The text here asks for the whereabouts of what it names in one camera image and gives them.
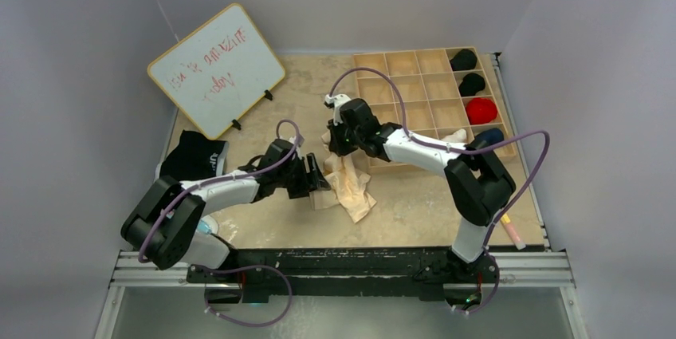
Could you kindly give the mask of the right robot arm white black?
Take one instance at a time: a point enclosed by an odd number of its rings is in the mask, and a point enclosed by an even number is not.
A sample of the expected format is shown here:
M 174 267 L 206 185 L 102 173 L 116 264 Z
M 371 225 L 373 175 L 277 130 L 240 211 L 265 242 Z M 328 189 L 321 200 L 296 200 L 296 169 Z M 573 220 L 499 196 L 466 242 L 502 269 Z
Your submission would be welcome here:
M 360 150 L 373 159 L 409 164 L 446 179 L 462 217 L 447 269 L 459 281 L 476 274 L 489 227 L 516 190 L 496 154 L 483 141 L 446 143 L 408 132 L 400 124 L 382 124 L 361 98 L 338 94 L 326 96 L 324 104 L 333 111 L 327 124 L 330 152 L 348 156 Z

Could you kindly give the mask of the white whiteboard yellow frame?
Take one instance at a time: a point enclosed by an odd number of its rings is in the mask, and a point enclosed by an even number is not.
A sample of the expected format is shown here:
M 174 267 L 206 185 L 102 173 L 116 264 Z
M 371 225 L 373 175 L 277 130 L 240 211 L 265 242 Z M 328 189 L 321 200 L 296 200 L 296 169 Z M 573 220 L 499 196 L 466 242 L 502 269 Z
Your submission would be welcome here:
M 157 57 L 147 74 L 206 138 L 216 140 L 286 71 L 244 8 L 233 3 Z

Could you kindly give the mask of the cream beige underwear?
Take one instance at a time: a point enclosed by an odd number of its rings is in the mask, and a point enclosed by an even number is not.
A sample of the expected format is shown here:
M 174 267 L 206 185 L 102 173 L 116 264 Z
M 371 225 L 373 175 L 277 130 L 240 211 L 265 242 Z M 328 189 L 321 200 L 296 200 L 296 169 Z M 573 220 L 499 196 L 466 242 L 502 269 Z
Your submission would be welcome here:
M 361 221 L 377 204 L 367 192 L 371 176 L 355 167 L 351 156 L 338 156 L 328 150 L 330 133 L 321 137 L 328 157 L 321 166 L 321 173 L 327 180 L 329 189 L 314 191 L 310 195 L 313 210 L 324 210 L 341 205 L 354 224 Z

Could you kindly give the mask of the white underwear pink trim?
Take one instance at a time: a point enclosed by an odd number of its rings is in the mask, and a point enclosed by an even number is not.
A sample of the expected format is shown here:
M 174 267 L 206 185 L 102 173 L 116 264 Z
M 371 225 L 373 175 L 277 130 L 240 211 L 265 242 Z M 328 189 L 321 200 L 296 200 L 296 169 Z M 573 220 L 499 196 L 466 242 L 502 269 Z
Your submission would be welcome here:
M 466 144 L 468 141 L 468 134 L 464 128 L 460 128 L 451 134 L 445 135 L 441 141 L 449 144 Z

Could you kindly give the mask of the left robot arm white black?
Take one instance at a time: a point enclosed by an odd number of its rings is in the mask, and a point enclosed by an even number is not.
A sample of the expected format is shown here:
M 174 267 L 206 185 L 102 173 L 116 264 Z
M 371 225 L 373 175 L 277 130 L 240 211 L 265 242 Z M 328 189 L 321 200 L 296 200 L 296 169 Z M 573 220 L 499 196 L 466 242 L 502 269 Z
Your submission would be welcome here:
M 202 266 L 217 282 L 228 282 L 238 271 L 234 248 L 215 234 L 199 232 L 203 217 L 259 202 L 278 189 L 301 199 L 330 188 L 314 154 L 302 156 L 294 143 L 276 139 L 264 154 L 225 175 L 184 181 L 160 177 L 124 221 L 120 235 L 138 250 L 141 262 L 160 270 L 179 262 Z

